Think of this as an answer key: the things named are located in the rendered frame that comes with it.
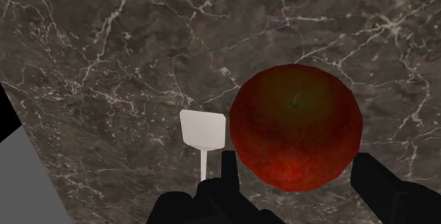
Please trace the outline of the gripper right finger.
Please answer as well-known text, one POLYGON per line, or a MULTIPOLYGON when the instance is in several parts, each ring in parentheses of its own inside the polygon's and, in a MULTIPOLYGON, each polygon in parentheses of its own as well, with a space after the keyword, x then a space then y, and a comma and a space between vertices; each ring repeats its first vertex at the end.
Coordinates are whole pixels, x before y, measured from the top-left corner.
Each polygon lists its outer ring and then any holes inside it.
POLYGON ((354 157, 350 184, 382 224, 441 224, 441 194, 399 179, 369 153, 354 157))

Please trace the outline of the red apple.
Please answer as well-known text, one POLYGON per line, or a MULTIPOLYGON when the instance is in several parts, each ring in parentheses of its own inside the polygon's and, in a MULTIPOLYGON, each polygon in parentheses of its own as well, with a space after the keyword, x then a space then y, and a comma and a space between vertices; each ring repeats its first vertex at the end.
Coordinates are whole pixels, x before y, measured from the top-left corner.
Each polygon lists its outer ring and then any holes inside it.
POLYGON ((330 73, 301 64, 251 77, 229 120, 242 163, 283 191, 311 191, 336 179, 359 151, 363 130, 352 91, 330 73))

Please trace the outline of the white spatula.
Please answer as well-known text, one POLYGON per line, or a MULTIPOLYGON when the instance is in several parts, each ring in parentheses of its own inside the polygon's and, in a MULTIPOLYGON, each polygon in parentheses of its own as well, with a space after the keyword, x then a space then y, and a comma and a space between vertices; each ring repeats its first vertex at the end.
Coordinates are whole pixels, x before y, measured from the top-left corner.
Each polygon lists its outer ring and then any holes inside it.
POLYGON ((209 151, 225 147, 226 118, 223 114, 196 110, 180 111, 185 144, 200 151, 200 181, 206 180, 209 151))

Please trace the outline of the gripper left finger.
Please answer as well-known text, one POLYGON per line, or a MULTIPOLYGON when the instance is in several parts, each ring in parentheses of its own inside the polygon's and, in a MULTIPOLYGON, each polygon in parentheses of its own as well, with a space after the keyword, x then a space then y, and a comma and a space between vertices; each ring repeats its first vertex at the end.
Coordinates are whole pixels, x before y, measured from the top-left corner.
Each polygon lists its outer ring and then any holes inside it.
POLYGON ((156 200, 146 224, 286 224, 258 209, 240 192, 235 151, 223 151, 221 175, 197 185, 195 196, 168 191, 156 200))

